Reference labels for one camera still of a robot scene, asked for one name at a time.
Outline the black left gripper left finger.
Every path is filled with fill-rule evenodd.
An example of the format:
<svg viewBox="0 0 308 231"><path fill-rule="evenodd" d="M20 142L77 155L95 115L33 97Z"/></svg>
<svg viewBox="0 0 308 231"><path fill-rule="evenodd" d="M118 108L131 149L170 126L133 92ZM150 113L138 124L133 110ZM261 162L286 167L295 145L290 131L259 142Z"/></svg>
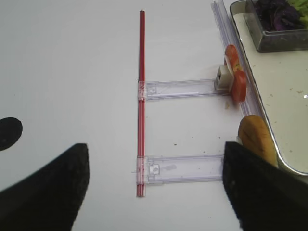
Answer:
<svg viewBox="0 0 308 231"><path fill-rule="evenodd" d="M0 192L0 229L70 231L89 180L88 147L75 144L37 172Z"/></svg>

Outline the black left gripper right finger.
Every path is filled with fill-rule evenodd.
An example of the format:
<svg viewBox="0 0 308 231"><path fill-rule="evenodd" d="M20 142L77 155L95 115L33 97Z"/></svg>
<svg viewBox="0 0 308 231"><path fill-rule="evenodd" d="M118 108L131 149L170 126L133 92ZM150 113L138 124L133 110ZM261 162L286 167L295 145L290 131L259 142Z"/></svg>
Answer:
<svg viewBox="0 0 308 231"><path fill-rule="evenodd" d="M242 230L308 229L308 185L234 141L225 143L222 181Z"/></svg>

